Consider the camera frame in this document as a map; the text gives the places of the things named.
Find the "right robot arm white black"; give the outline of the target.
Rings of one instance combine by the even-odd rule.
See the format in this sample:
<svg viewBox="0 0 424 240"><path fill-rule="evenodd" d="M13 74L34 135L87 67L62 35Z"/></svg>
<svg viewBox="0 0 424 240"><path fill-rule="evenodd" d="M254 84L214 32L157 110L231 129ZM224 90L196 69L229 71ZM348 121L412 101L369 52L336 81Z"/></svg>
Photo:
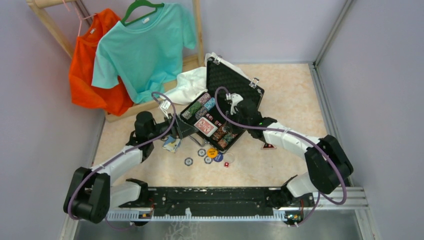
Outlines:
<svg viewBox="0 0 424 240"><path fill-rule="evenodd" d="M305 194L330 194L353 172L339 141L332 135L314 137L294 131L271 117L263 117L250 99L230 100L228 117L254 139L281 147L302 158L307 172L290 178L281 187L281 199L295 206Z"/></svg>

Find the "red black triangular card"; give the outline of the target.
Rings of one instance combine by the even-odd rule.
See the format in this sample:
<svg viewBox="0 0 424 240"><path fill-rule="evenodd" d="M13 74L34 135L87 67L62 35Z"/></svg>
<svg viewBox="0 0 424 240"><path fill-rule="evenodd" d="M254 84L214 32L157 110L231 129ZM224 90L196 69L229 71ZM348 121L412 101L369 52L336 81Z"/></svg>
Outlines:
<svg viewBox="0 0 424 240"><path fill-rule="evenodd" d="M264 143L261 150L275 150L276 147L270 143Z"/></svg>

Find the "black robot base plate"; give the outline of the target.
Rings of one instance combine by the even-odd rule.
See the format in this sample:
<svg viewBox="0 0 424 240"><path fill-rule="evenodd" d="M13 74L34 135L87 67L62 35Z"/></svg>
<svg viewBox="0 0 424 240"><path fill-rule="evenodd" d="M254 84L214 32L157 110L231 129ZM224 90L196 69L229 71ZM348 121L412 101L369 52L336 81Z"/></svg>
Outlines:
<svg viewBox="0 0 424 240"><path fill-rule="evenodd" d="M314 204L311 193L287 199L280 187L149 187L121 207L153 209L155 217L183 216L187 209L194 217L268 217L280 208Z"/></svg>

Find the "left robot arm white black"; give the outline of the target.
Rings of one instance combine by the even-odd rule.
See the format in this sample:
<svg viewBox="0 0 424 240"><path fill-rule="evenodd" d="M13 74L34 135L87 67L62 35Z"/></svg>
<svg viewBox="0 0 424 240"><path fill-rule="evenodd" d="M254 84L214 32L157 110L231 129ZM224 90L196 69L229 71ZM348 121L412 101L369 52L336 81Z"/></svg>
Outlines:
<svg viewBox="0 0 424 240"><path fill-rule="evenodd" d="M151 112L138 113L128 143L116 156L91 168L79 167L73 173L63 211L71 219L97 224L110 209L150 206L146 182L134 178L119 185L113 185L114 182L150 156L154 141L164 137L181 140L198 131L175 114L168 114L163 122L157 123Z"/></svg>

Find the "red playing card deck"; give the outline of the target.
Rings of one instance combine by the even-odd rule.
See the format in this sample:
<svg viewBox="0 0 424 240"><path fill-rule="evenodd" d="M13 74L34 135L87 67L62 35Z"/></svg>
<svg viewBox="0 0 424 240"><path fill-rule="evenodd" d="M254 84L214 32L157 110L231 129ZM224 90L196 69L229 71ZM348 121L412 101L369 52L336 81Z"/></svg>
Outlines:
<svg viewBox="0 0 424 240"><path fill-rule="evenodd" d="M194 127L197 128L202 134L207 137L212 136L217 130L218 127L210 122L207 118L201 117L195 124Z"/></svg>

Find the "black poker set case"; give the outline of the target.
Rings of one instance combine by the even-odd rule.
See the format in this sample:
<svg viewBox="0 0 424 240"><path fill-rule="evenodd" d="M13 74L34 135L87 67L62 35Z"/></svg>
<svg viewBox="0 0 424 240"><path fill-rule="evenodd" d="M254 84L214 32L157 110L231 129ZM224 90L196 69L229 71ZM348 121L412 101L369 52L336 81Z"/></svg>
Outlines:
<svg viewBox="0 0 424 240"><path fill-rule="evenodd" d="M229 63L225 63L220 55L211 53L205 58L205 66L207 91L204 93L209 93L211 98L215 98L215 106L203 117L207 118L210 122L217 126L218 129L222 124L227 123L231 129L231 133L244 133L245 131L242 128L234 126L232 123L228 123L228 121L224 118L230 118L232 116L231 113L234 111L234 106L231 105L230 100L231 94L239 94L243 97L243 100L252 100L257 108L259 108L263 96L265 95L265 90L258 86L259 80L257 78L250 79L249 77L244 76L242 73L235 70ZM190 103L182 112L187 110L197 99ZM187 124L194 126L194 124L198 121L195 114L187 120L181 117L181 113L179 114L179 117ZM229 150L218 149L217 141L213 140L212 136L207 137L200 131L196 134L222 153Z"/></svg>

